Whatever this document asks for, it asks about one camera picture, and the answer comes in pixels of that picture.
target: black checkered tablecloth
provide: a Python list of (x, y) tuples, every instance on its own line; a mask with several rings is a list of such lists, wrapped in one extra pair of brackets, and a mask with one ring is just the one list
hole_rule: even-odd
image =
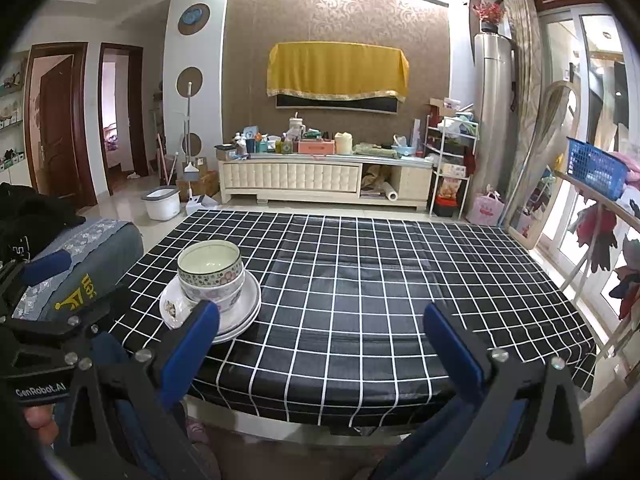
[(209, 402), (328, 426), (425, 420), (452, 395), (421, 333), (431, 301), (488, 348), (560, 355), (591, 389), (594, 341), (579, 313), (507, 234), (466, 224), (198, 212), (123, 277), (138, 295), (111, 329), (125, 348), (158, 343), (178, 253), (211, 238), (240, 247), (262, 306), (241, 336), (211, 347), (192, 388)]

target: mop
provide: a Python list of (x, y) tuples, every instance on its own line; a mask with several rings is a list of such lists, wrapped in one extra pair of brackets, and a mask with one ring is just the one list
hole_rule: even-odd
[(191, 216), (201, 209), (217, 209), (218, 202), (207, 195), (193, 195), (191, 183), (200, 178), (200, 172), (191, 161), (191, 81), (187, 86), (187, 119), (185, 121), (185, 139), (187, 145), (187, 165), (184, 168), (184, 179), (189, 186), (189, 201), (186, 205), (187, 216)]

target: laundry basket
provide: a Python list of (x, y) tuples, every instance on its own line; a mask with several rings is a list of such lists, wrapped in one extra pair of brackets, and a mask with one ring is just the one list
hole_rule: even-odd
[(160, 186), (146, 192), (141, 200), (152, 220), (169, 220), (180, 212), (180, 195), (176, 186)]
[(591, 144), (567, 138), (569, 139), (567, 174), (611, 200), (619, 199), (628, 173), (624, 162)]

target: stacked bowl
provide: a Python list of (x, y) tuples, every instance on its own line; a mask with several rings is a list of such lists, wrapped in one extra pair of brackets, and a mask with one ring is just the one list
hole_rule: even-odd
[(225, 312), (236, 304), (244, 284), (240, 249), (226, 240), (193, 244), (178, 256), (178, 278), (189, 300), (212, 301)]

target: red flower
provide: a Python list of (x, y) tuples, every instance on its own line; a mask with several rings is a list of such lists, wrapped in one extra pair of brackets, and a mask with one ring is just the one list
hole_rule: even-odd
[(479, 6), (474, 5), (474, 12), (481, 22), (500, 23), (504, 16), (504, 10), (497, 3), (481, 2)]

